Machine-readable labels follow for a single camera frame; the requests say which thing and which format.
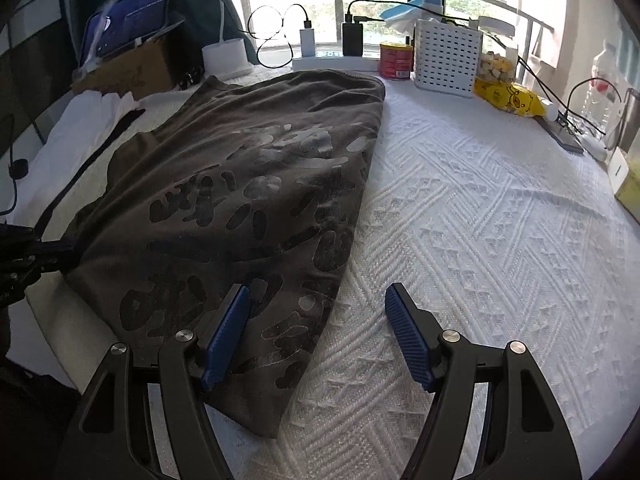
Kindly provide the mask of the dark grey t-shirt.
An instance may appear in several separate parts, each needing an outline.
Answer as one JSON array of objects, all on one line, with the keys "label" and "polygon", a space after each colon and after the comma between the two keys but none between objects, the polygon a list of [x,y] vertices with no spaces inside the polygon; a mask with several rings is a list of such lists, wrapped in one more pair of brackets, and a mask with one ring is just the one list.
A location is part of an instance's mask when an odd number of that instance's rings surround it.
[{"label": "dark grey t-shirt", "polygon": [[250,318],[207,401],[274,437],[341,286],[384,100],[378,78],[339,70],[207,79],[115,151],[66,230],[66,284],[148,353],[246,286]]}]

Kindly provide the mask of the black microphone foam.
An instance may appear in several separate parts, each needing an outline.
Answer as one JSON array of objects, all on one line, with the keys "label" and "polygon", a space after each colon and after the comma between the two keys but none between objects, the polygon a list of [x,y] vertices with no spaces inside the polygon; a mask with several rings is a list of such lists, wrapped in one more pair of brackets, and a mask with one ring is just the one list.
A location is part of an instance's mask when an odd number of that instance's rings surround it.
[{"label": "black microphone foam", "polygon": [[9,175],[12,180],[22,180],[28,175],[29,166],[26,158],[12,160],[9,164]]}]

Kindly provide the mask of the white folded garment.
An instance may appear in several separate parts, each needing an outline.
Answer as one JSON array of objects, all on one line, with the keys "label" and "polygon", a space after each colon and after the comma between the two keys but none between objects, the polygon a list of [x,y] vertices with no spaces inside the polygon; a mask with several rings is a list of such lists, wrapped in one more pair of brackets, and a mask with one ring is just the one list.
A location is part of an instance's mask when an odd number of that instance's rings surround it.
[{"label": "white folded garment", "polygon": [[130,92],[119,96],[87,90],[74,96],[51,130],[48,142],[29,164],[27,177],[17,185],[17,205],[8,221],[34,226],[120,118],[138,106]]}]

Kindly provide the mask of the brown cardboard box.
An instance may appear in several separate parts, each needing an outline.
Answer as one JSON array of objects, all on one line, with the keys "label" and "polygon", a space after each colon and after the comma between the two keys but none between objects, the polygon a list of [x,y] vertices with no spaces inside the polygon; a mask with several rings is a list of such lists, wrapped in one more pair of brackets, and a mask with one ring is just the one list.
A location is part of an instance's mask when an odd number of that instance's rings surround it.
[{"label": "brown cardboard box", "polygon": [[131,93],[139,101],[151,94],[169,91],[176,84],[166,40],[157,39],[104,61],[76,79],[72,91],[81,94],[92,90],[119,96]]}]

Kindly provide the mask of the white desk lamp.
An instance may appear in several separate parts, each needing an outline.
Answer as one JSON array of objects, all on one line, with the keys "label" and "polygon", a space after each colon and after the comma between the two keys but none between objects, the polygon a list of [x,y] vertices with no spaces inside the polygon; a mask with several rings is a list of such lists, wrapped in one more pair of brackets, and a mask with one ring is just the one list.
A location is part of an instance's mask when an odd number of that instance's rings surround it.
[{"label": "white desk lamp", "polygon": [[224,38],[226,6],[219,0],[220,21],[218,41],[202,47],[204,72],[219,80],[238,78],[249,74],[253,64],[248,60],[243,38]]}]

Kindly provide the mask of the yellow tissue box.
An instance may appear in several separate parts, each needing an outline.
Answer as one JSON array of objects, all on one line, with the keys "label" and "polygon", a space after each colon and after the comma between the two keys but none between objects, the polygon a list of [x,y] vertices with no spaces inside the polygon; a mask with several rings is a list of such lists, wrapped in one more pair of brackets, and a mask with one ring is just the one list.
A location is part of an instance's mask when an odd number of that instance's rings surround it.
[{"label": "yellow tissue box", "polygon": [[608,180],[613,195],[637,222],[640,222],[639,143],[639,136],[636,136],[628,152],[616,148],[608,161]]}]

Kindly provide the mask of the grey notebook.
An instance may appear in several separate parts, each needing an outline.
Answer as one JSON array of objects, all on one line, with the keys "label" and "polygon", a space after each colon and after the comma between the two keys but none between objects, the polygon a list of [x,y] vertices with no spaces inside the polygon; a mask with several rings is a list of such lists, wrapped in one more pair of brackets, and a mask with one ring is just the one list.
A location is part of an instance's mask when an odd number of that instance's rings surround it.
[{"label": "grey notebook", "polygon": [[584,152],[584,149],[574,134],[567,129],[567,126],[562,126],[559,122],[550,122],[550,120],[541,116],[536,116],[535,122],[540,125],[563,150],[575,154],[582,154]]}]

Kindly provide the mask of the stainless steel tumbler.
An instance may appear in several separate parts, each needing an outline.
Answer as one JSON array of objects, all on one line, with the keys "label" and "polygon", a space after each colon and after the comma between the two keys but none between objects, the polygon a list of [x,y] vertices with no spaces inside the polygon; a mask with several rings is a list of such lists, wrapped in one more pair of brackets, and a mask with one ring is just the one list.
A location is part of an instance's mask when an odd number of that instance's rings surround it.
[{"label": "stainless steel tumbler", "polygon": [[640,128],[640,93],[635,88],[626,91],[622,120],[620,121],[620,143],[618,146],[628,152]]}]

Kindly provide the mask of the white charger block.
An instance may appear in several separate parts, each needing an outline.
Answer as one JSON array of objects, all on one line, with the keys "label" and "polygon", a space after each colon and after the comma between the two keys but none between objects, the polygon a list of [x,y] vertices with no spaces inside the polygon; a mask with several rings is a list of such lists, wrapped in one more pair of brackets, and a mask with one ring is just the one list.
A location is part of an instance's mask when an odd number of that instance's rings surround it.
[{"label": "white charger block", "polygon": [[299,31],[299,45],[302,58],[314,58],[316,56],[316,40],[314,40],[314,28],[311,20],[305,20],[303,28]]}]

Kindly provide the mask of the clear water bottle red label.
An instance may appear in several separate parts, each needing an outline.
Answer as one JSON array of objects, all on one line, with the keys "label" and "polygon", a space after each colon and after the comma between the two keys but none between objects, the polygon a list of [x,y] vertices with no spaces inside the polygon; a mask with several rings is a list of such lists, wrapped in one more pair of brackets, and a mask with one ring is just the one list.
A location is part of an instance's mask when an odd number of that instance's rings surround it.
[{"label": "clear water bottle red label", "polygon": [[617,104],[622,100],[618,88],[617,48],[610,40],[603,41],[603,49],[592,61],[590,81],[582,111],[586,128],[597,138],[610,130],[611,117],[615,115]]}]

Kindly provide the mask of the clear jar of snacks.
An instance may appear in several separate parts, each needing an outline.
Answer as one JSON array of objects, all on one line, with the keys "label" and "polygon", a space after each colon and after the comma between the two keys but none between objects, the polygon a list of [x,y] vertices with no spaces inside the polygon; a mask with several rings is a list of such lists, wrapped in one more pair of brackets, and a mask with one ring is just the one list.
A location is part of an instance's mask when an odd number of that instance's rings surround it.
[{"label": "clear jar of snacks", "polygon": [[482,52],[478,58],[477,78],[482,81],[512,84],[518,66],[515,27],[489,16],[480,16],[477,21],[478,30],[482,33]]}]

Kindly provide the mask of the white power strip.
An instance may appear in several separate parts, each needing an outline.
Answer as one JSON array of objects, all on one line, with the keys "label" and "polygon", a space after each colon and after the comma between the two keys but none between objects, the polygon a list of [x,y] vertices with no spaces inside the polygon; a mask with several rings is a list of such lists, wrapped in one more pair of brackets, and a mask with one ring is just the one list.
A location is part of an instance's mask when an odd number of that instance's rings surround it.
[{"label": "white power strip", "polygon": [[378,58],[370,56],[343,56],[337,51],[318,52],[316,56],[293,58],[292,70],[350,70],[351,72],[376,73]]}]

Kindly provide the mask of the black charger block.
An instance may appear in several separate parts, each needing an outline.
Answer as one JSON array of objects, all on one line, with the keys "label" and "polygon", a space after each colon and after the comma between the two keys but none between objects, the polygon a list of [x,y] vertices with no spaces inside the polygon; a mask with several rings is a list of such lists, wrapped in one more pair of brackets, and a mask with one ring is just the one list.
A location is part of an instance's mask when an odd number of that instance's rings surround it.
[{"label": "black charger block", "polygon": [[342,24],[342,50],[344,56],[363,55],[363,26],[350,13]]}]

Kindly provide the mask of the red can yellow lid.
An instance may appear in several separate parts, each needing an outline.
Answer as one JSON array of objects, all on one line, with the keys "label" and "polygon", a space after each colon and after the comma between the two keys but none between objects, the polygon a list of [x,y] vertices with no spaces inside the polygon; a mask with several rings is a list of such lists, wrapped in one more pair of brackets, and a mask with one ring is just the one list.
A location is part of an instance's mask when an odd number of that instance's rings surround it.
[{"label": "red can yellow lid", "polygon": [[413,68],[410,44],[380,44],[378,73],[386,79],[409,80]]}]

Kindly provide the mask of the blue face mask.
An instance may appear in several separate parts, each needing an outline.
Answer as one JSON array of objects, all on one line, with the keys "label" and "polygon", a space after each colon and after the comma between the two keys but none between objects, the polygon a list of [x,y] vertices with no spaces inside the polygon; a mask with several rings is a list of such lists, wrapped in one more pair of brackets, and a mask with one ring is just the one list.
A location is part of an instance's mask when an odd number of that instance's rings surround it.
[{"label": "blue face mask", "polygon": [[405,36],[412,34],[419,20],[440,21],[444,16],[442,0],[410,0],[381,14],[386,26]]}]

